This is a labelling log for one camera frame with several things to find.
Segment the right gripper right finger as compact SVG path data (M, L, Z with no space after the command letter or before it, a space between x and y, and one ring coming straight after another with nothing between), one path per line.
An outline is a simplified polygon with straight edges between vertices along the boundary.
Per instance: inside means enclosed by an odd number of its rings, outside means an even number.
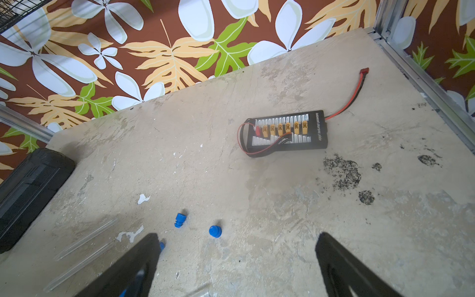
M322 278L330 297L399 297L397 291L350 253L329 233L315 246Z

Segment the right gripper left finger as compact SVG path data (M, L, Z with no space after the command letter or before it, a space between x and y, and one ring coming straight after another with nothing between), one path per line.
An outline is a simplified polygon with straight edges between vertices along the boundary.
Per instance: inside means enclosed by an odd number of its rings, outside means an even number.
M76 294L78 297L147 297L162 252L156 233L149 233L97 279Z

